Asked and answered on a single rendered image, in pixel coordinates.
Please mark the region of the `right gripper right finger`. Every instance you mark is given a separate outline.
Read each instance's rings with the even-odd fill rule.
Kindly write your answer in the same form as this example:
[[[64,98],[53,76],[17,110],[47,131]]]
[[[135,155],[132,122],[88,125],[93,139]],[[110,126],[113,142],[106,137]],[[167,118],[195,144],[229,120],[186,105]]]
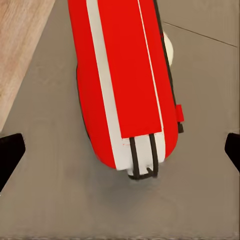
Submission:
[[[224,150],[237,170],[240,172],[240,135],[229,133]]]

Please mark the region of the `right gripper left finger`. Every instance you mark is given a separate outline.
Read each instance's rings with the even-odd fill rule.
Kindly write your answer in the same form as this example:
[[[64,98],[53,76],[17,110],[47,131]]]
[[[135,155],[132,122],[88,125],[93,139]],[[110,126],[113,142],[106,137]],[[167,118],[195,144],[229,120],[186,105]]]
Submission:
[[[0,192],[26,151],[21,133],[0,138]]]

